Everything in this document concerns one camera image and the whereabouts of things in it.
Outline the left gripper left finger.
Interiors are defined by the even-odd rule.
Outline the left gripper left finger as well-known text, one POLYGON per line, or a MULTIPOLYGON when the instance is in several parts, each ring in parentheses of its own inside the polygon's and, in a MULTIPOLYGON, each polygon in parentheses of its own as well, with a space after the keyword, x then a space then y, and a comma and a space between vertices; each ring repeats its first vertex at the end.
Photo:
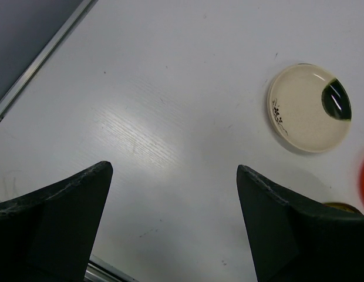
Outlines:
POLYGON ((101 161, 0 202, 0 281, 83 281, 112 176, 101 161))

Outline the cream plate with black mark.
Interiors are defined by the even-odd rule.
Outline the cream plate with black mark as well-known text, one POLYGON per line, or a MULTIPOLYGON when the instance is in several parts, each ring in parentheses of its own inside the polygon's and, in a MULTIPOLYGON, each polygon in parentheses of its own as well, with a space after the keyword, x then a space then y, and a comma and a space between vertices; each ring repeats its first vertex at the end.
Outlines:
POLYGON ((340 145, 352 121, 349 96, 337 77, 308 63, 291 65, 274 77, 267 112, 284 142, 307 153, 340 145))

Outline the yellow patterned plate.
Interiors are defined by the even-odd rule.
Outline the yellow patterned plate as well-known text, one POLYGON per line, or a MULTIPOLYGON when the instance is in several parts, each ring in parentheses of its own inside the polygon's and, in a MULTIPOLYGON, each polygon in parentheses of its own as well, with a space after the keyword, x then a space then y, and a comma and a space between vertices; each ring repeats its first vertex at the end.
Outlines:
POLYGON ((357 208, 355 208, 355 207, 353 207, 353 206, 351 206, 349 204, 346 204, 346 203, 327 202, 327 203, 323 203, 323 204, 328 206, 328 207, 343 210, 343 211, 346 211, 346 212, 362 214, 361 211, 359 211, 357 208))

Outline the metal base rail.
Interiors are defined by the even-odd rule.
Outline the metal base rail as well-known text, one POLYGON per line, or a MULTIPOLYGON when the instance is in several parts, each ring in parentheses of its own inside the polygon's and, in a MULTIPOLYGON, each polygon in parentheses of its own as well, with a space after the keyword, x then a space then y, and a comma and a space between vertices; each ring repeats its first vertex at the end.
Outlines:
POLYGON ((94 255, 90 256, 83 281, 138 282, 135 278, 116 269, 94 255))

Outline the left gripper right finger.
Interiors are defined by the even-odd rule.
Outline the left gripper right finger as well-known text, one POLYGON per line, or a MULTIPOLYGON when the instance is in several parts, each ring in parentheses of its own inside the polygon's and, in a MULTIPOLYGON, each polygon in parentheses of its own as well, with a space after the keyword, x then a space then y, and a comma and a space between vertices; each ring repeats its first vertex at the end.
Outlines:
POLYGON ((316 202, 244 165, 237 190, 258 281, 364 281, 364 215, 316 202))

